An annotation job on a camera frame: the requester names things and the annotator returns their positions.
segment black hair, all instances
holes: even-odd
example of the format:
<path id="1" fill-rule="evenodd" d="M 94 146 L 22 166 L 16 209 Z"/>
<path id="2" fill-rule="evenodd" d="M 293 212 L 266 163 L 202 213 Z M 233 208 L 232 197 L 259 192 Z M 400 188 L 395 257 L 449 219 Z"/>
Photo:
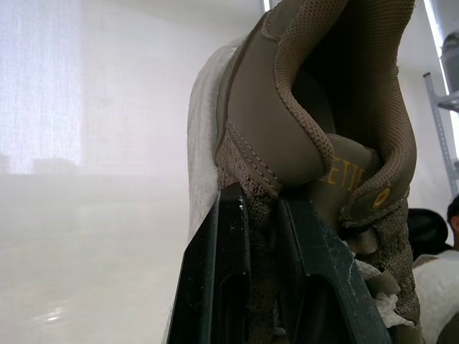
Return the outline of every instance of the black hair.
<path id="1" fill-rule="evenodd" d="M 451 202 L 451 204 L 448 206 L 448 212 L 446 213 L 446 217 L 450 225 L 451 219 L 457 215 L 459 215 L 459 196 L 456 196 Z"/>

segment shelving rack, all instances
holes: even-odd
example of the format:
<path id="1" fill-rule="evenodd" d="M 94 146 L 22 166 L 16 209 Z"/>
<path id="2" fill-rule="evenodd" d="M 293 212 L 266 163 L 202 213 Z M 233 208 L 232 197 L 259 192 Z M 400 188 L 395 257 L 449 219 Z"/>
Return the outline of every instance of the shelving rack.
<path id="1" fill-rule="evenodd" d="M 443 128 L 442 118 L 440 117 L 440 109 L 455 111 L 459 113 L 459 91 L 453 92 L 445 97 L 440 97 L 435 93 L 430 73 L 424 75 L 427 93 L 432 107 L 433 119 L 437 128 L 438 139 L 442 150 L 443 161 L 445 162 L 448 182 L 450 184 L 451 193 L 456 197 L 458 192 L 457 180 L 459 180 L 459 172 L 455 168 L 455 162 L 451 158 L 451 154 L 446 142 L 445 130 Z"/>

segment white backdrop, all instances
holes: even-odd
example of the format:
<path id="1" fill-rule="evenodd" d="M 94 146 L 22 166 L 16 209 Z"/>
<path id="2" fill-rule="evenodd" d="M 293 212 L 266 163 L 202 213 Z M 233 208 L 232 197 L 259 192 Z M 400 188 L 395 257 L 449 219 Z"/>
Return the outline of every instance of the white backdrop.
<path id="1" fill-rule="evenodd" d="M 160 341 L 188 227 L 191 86 L 261 13 L 258 0 L 0 0 L 3 343 Z M 410 205 L 444 215 L 424 9 L 399 66 L 419 148 Z"/>

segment stitching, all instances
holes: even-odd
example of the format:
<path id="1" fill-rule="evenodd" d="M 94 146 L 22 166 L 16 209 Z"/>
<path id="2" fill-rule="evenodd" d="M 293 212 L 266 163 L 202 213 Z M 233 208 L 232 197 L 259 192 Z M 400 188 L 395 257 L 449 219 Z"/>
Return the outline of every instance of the stitching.
<path id="1" fill-rule="evenodd" d="M 278 182 L 278 183 L 281 183 L 280 182 L 280 179 L 278 177 L 275 176 L 274 172 L 272 172 L 270 170 L 270 168 L 268 167 L 268 165 L 266 165 L 265 163 L 263 163 L 263 161 L 261 160 L 261 158 L 258 157 L 258 155 L 256 154 L 256 152 L 253 150 L 253 148 L 249 145 L 249 143 L 242 137 L 241 133 L 237 130 L 236 126 L 234 125 L 234 123 L 228 119 L 228 122 L 230 123 L 230 125 L 232 126 L 232 129 L 236 132 L 236 134 L 239 135 L 239 137 L 242 139 L 242 141 L 244 141 L 245 145 L 247 146 L 247 148 L 250 149 L 250 152 L 252 152 L 252 154 L 254 155 L 254 157 L 257 159 L 257 161 L 259 161 L 263 167 L 265 167 L 268 172 L 273 176 L 273 178 Z"/>
<path id="2" fill-rule="evenodd" d="M 241 148 L 242 150 L 242 154 L 244 154 L 244 157 L 245 159 L 250 163 L 250 165 L 253 166 L 253 168 L 257 171 L 257 173 L 263 178 L 264 181 L 266 181 L 267 183 L 270 184 L 270 186 L 274 189 L 274 191 L 276 192 L 279 192 L 279 190 L 271 183 L 271 181 L 264 177 L 263 173 L 260 172 L 260 170 L 258 170 L 258 167 L 253 163 L 253 161 L 249 158 L 248 154 L 246 154 L 245 152 L 245 149 L 242 147 L 241 143 L 239 142 L 239 140 L 237 139 L 236 137 L 236 134 L 241 138 L 241 140 L 244 142 L 244 144 L 247 146 L 247 148 L 250 149 L 250 152 L 254 155 L 254 157 L 257 159 L 257 161 L 259 161 L 267 170 L 269 173 L 271 173 L 274 177 L 274 179 L 280 183 L 280 180 L 278 177 L 275 176 L 274 172 L 272 172 L 268 166 L 262 162 L 262 160 L 258 157 L 258 155 L 256 154 L 256 152 L 254 152 L 254 150 L 252 149 L 252 147 L 250 147 L 250 145 L 247 143 L 247 141 L 242 137 L 242 135 L 240 134 L 240 132 L 236 129 L 235 125 L 233 124 L 233 122 L 228 119 L 228 129 L 229 131 L 233 134 L 233 137 L 235 138 L 235 141 L 237 143 L 237 145 Z"/>
<path id="3" fill-rule="evenodd" d="M 400 206 L 401 203 L 403 203 L 405 201 L 408 193 L 409 192 L 407 192 L 399 201 L 391 204 L 390 206 L 388 206 L 385 209 L 382 209 L 381 211 L 378 211 L 377 213 L 374 213 L 374 214 L 366 217 L 365 219 L 358 220 L 358 221 L 355 221 L 355 222 L 346 221 L 345 222 L 345 226 L 360 226 L 360 225 L 364 225 L 369 221 L 373 221 L 375 219 L 375 217 L 378 217 L 378 215 L 380 215 L 380 214 L 382 214 L 384 212 L 385 213 L 389 213 L 391 211 L 394 211 L 395 209 L 397 209 Z"/>
<path id="4" fill-rule="evenodd" d="M 277 12 L 272 9 L 270 13 L 268 14 L 266 18 L 266 22 L 263 25 L 263 31 L 265 31 L 266 36 L 269 36 L 268 38 L 275 40 L 276 42 L 280 39 L 280 36 L 277 34 L 274 34 L 272 29 L 271 29 L 271 21 L 273 20 L 273 17 L 275 16 Z"/>

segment shoe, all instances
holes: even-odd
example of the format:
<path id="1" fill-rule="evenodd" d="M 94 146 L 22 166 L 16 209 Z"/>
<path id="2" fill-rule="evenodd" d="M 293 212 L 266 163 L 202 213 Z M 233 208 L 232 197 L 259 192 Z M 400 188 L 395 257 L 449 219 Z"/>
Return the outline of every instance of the shoe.
<path id="1" fill-rule="evenodd" d="M 240 183 L 250 223 L 250 344 L 280 340 L 267 228 L 279 193 L 297 186 L 355 253 L 393 341 L 422 342 L 406 225 L 416 147 L 396 66 L 413 6 L 283 0 L 198 76 L 189 116 L 191 232 L 217 187 Z M 197 121 L 203 111 L 215 116 L 204 121 L 208 133 Z"/>

